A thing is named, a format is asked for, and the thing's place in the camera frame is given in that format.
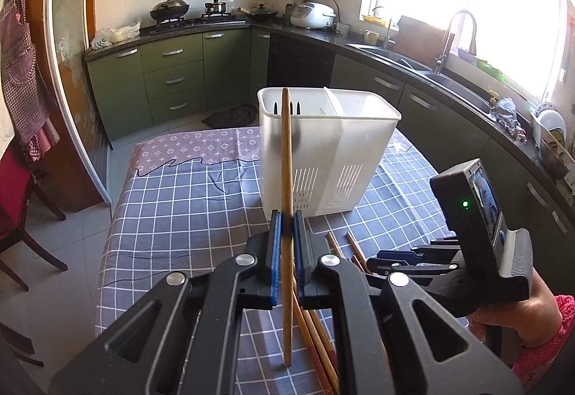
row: sink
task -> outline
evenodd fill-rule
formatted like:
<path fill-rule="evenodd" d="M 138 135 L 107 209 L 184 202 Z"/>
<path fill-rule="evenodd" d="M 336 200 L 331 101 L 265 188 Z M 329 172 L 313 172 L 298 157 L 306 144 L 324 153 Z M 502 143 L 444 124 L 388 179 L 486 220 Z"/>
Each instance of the sink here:
<path fill-rule="evenodd" d="M 393 61 L 394 63 L 397 64 L 401 64 L 403 67 L 406 67 L 413 71 L 430 71 L 430 69 L 427 66 L 419 63 L 418 61 L 408 58 L 407 56 L 400 55 L 399 53 L 395 53 L 394 51 L 391 50 L 384 50 L 383 48 L 375 47 L 373 45 L 360 45 L 357 43 L 347 43 L 347 46 L 355 48 L 357 50 L 364 51 L 371 55 L 376 55 L 378 57 L 389 59 L 390 61 Z"/>
<path fill-rule="evenodd" d="M 470 105 L 477 108 L 480 112 L 483 112 L 486 115 L 490 113 L 491 107 L 485 100 L 455 80 L 450 79 L 443 74 L 435 74 L 433 71 L 419 71 L 419 74 L 433 80 L 435 83 L 441 85 L 444 89 L 454 93 Z"/>

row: wooden cutting board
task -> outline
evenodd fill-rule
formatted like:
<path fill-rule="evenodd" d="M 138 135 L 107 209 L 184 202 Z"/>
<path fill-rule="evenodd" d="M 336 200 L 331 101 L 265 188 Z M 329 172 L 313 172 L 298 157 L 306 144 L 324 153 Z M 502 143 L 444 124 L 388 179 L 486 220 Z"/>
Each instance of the wooden cutting board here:
<path fill-rule="evenodd" d="M 399 32 L 393 38 L 396 42 L 393 51 L 415 59 L 433 69 L 435 58 L 439 56 L 445 30 L 406 15 L 402 15 L 397 24 Z M 454 36 L 451 34 L 449 37 L 449 47 Z"/>

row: red sleeve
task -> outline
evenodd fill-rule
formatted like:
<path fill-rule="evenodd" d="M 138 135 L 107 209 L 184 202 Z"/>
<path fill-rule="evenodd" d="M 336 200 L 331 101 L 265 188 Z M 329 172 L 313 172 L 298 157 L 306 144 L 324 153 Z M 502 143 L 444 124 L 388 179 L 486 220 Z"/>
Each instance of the red sleeve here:
<path fill-rule="evenodd" d="M 543 376 L 551 362 L 575 326 L 575 299 L 573 296 L 555 296 L 563 323 L 551 341 L 536 348 L 523 348 L 519 359 L 513 365 L 513 372 L 521 379 L 525 391 L 528 391 Z"/>

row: chair leg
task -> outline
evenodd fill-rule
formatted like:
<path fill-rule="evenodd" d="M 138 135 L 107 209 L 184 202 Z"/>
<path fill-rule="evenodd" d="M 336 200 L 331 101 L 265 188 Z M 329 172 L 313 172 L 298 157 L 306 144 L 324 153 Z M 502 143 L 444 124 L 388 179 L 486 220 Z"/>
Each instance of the chair leg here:
<path fill-rule="evenodd" d="M 57 269 L 60 269 L 62 272 L 68 270 L 68 266 L 62 262 L 61 260 L 56 259 L 52 254 L 50 254 L 46 249 L 44 249 L 41 245 L 36 243 L 33 237 L 31 237 L 25 230 L 19 228 L 18 232 L 22 237 L 22 241 L 26 243 L 26 245 L 38 254 L 42 259 L 44 259 L 49 264 L 53 265 Z"/>
<path fill-rule="evenodd" d="M 7 325 L 0 322 L 0 334 L 6 339 L 6 341 L 15 346 L 20 351 L 24 353 L 34 354 L 34 347 L 32 345 L 32 340 L 24 335 L 20 334 L 16 330 L 11 329 Z"/>
<path fill-rule="evenodd" d="M 14 272 L 10 267 L 8 267 L 8 265 L 6 265 L 6 262 L 4 262 L 2 259 L 0 259 L 0 270 L 2 270 L 12 280 L 14 280 L 16 283 L 18 283 L 18 285 L 20 285 L 20 288 L 22 288 L 25 292 L 27 292 L 29 290 L 28 285 L 24 282 L 24 280 L 22 280 L 16 274 L 16 272 Z"/>
<path fill-rule="evenodd" d="M 14 353 L 14 356 L 18 358 L 20 361 L 24 361 L 25 363 L 28 364 L 33 364 L 34 366 L 44 367 L 44 363 L 42 363 L 42 361 L 38 361 L 37 359 L 32 359 L 27 356 L 21 355 L 20 353 L 18 353 L 18 351 L 12 350 L 12 353 Z"/>
<path fill-rule="evenodd" d="M 50 197 L 44 194 L 44 191 L 42 191 L 42 188 L 38 185 L 38 183 L 36 182 L 36 180 L 34 180 L 34 178 L 32 178 L 31 183 L 32 183 L 32 190 L 36 193 L 38 199 L 40 199 L 42 203 L 46 207 L 48 207 L 48 209 L 50 209 L 50 211 L 54 215 L 56 215 L 56 217 L 58 217 L 58 220 L 64 221 L 66 219 L 66 215 L 64 214 L 64 212 L 62 212 L 58 208 L 58 206 L 54 203 L 54 201 Z"/>

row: white rice cooker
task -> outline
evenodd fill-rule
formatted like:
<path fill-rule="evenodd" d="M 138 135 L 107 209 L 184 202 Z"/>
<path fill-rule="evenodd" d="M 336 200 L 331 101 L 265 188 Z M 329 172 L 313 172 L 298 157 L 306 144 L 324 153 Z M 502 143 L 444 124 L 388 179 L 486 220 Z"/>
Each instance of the white rice cooker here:
<path fill-rule="evenodd" d="M 335 12 L 321 3 L 302 3 L 291 13 L 291 23 L 304 29 L 323 29 L 334 24 Z"/>

